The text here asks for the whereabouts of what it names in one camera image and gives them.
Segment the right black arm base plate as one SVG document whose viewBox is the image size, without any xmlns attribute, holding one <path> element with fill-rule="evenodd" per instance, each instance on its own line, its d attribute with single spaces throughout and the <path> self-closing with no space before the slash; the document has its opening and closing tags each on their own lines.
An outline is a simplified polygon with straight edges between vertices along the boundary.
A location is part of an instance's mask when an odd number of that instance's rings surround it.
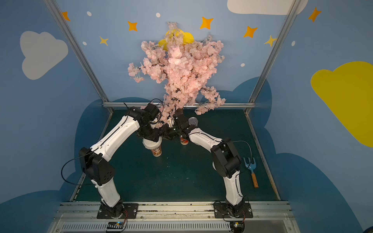
<svg viewBox="0 0 373 233">
<path fill-rule="evenodd" d="M 215 202 L 213 208 L 215 218 L 253 218 L 252 207 L 246 202 L 240 202 L 237 205 Z"/>
</svg>

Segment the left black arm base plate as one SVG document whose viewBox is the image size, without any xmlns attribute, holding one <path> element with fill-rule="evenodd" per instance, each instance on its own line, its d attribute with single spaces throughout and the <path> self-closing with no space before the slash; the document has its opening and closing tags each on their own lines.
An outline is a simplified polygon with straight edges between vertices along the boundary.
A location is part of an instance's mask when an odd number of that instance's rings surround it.
<svg viewBox="0 0 373 233">
<path fill-rule="evenodd" d="M 135 219 L 138 207 L 137 203 L 118 203 L 114 207 L 101 203 L 97 219 Z"/>
</svg>

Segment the leak-proof paper sheet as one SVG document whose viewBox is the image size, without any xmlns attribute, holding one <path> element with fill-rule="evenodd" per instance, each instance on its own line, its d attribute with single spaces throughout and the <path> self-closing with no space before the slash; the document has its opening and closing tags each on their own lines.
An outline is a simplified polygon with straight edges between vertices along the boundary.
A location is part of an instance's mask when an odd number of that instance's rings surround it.
<svg viewBox="0 0 373 233">
<path fill-rule="evenodd" d="M 155 150 L 157 149 L 158 147 L 161 146 L 161 143 L 162 143 L 162 137 L 158 137 L 158 141 L 157 142 L 154 142 L 154 141 L 151 141 L 151 140 L 148 140 L 148 139 L 143 139 L 142 141 L 143 145 L 145 146 L 146 149 L 148 150 Z"/>
</svg>

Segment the red paper cup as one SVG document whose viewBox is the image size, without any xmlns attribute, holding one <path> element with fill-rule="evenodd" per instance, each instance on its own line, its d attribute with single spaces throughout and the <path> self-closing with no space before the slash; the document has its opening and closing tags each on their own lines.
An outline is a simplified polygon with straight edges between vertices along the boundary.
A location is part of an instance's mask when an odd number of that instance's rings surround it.
<svg viewBox="0 0 373 233">
<path fill-rule="evenodd" d="M 187 144 L 189 143 L 189 140 L 188 140 L 187 137 L 180 136 L 179 138 L 180 138 L 180 143 L 181 143 L 182 145 L 187 145 Z"/>
<path fill-rule="evenodd" d="M 153 149 L 151 149 L 151 152 L 153 154 L 154 157 L 159 157 L 162 155 L 162 147 L 161 147 L 161 144 L 158 145 L 157 147 L 154 147 Z"/>
</svg>

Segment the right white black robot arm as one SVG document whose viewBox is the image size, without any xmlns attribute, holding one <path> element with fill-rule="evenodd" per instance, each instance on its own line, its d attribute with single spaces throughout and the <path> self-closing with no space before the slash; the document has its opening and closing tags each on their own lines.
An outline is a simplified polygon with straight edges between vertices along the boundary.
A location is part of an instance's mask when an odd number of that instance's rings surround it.
<svg viewBox="0 0 373 233">
<path fill-rule="evenodd" d="M 171 126 L 164 124 L 160 135 L 168 140 L 186 139 L 211 152 L 213 168 L 223 178 L 226 190 L 226 205 L 231 215 L 238 215 L 245 207 L 244 195 L 240 185 L 242 159 L 229 138 L 214 137 L 189 122 L 182 109 L 178 109 L 171 120 Z"/>
</svg>

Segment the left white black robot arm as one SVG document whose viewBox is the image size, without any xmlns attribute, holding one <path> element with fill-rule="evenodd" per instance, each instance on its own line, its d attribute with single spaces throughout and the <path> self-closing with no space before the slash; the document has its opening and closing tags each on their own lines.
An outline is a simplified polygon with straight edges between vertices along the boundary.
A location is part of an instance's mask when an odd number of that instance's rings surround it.
<svg viewBox="0 0 373 233">
<path fill-rule="evenodd" d="M 162 136 L 155 125 L 160 117 L 160 110 L 152 103 L 148 103 L 144 109 L 127 107 L 127 114 L 108 134 L 89 149 L 83 147 L 79 151 L 78 159 L 82 172 L 98 190 L 102 207 L 112 215 L 120 215 L 124 207 L 115 186 L 115 169 L 110 160 L 133 133 L 143 139 L 143 145 L 153 156 L 159 157 L 162 154 Z"/>
</svg>

